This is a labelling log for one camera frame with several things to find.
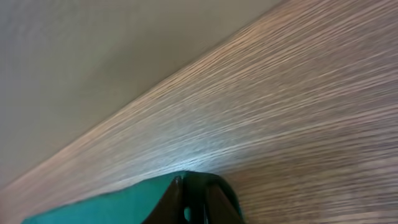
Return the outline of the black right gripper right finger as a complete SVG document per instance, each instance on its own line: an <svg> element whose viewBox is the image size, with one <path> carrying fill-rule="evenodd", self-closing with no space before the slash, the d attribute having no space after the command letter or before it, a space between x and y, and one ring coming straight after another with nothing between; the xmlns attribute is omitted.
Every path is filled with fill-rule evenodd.
<svg viewBox="0 0 398 224"><path fill-rule="evenodd" d="M227 185L206 186L205 210L208 224L245 224L236 194Z"/></svg>

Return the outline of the green cloth garment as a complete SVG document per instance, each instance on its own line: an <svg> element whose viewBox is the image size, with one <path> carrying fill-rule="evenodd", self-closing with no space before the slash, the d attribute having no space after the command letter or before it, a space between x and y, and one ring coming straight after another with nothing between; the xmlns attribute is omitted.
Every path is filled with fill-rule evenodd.
<svg viewBox="0 0 398 224"><path fill-rule="evenodd" d="M222 177L205 172L177 171L143 180L122 190L101 194L25 218L27 223L142 223L153 211L171 181L183 182L187 223L207 223L205 188L216 183L231 187Z"/></svg>

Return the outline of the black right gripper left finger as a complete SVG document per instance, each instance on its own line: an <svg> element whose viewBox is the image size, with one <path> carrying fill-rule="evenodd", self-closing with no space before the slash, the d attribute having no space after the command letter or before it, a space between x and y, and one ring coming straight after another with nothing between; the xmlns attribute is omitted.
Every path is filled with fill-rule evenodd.
<svg viewBox="0 0 398 224"><path fill-rule="evenodd" d="M182 178L176 176L142 224L186 224L184 206Z"/></svg>

